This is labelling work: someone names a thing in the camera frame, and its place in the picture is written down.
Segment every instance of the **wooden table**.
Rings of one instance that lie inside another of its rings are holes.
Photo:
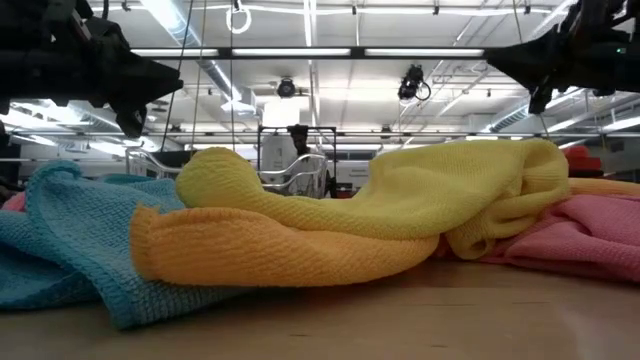
[[[428,262],[367,285],[269,291],[119,332],[103,306],[0,313],[8,359],[639,359],[640,288]]]

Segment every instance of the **red towel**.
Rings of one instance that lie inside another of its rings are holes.
[[[640,282],[640,197],[573,196],[480,261]]]

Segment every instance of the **ceiling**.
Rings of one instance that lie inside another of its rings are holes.
[[[97,10],[102,0],[90,1]],[[122,27],[125,37],[133,48],[177,47],[178,44],[165,28],[137,1],[129,1],[133,8],[123,11],[120,1],[111,1],[109,19]],[[230,1],[195,0],[192,24],[203,43],[212,47],[305,47],[304,16],[269,11],[253,10],[252,23],[242,34],[232,34],[225,22],[226,9]],[[302,11],[303,0],[251,1],[244,0],[245,6],[264,6],[286,10]],[[548,12],[563,3],[562,0],[527,1],[540,12],[518,14],[512,12],[500,16],[474,16],[473,14],[372,14],[354,16],[351,13],[339,15],[318,15],[316,25],[311,29],[312,46],[508,46],[543,34],[553,24],[562,20],[557,16],[545,20]],[[432,1],[393,0],[317,0],[318,11],[359,8],[382,9],[384,7],[432,7]],[[440,7],[456,10],[508,9],[508,0],[440,0]],[[182,4],[185,11],[191,2]],[[218,7],[202,10],[204,6]],[[237,21],[242,22],[241,15]],[[226,131],[232,120],[235,131],[255,130],[258,116],[230,115],[221,110],[224,103],[220,92],[194,61],[164,61],[166,65],[179,68],[185,88],[173,97],[169,123],[180,125],[182,130],[195,128],[198,131]],[[426,74],[431,74],[428,83],[433,95],[427,102],[406,108],[399,104],[397,91],[401,77],[411,64],[422,65]],[[310,70],[307,60],[234,60],[218,61],[218,65],[236,86],[253,89],[259,107],[276,101],[273,84],[282,77],[291,77],[297,87],[310,89]],[[336,126],[342,131],[380,130],[383,125],[391,125],[396,131],[443,131],[474,132],[485,129],[488,124],[499,120],[499,114],[526,102],[528,92],[509,77],[492,71],[487,65],[477,61],[408,61],[408,60],[316,60],[317,73],[317,125]],[[477,82],[479,74],[488,70],[488,75]],[[576,94],[566,101],[550,108],[544,116],[547,126],[552,126],[598,107],[606,106],[613,98],[596,99],[585,93]],[[628,96],[618,93],[615,99]],[[164,99],[170,101],[172,96]],[[301,123],[312,125],[309,97],[294,98],[301,108]],[[168,113],[154,113],[157,119],[148,122],[151,130],[164,131]],[[536,119],[515,124],[502,131],[541,132],[542,122]],[[179,142],[192,141],[190,136]],[[200,143],[225,143],[230,137],[195,138]],[[236,138],[243,142],[255,141],[255,135]],[[380,138],[359,139],[357,141],[380,141]],[[417,138],[414,143],[429,143],[442,139]]]

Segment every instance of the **security camera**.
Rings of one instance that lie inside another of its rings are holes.
[[[290,99],[294,97],[296,95],[296,86],[293,84],[293,79],[282,79],[282,81],[280,81],[280,85],[278,85],[276,93],[283,99]]]

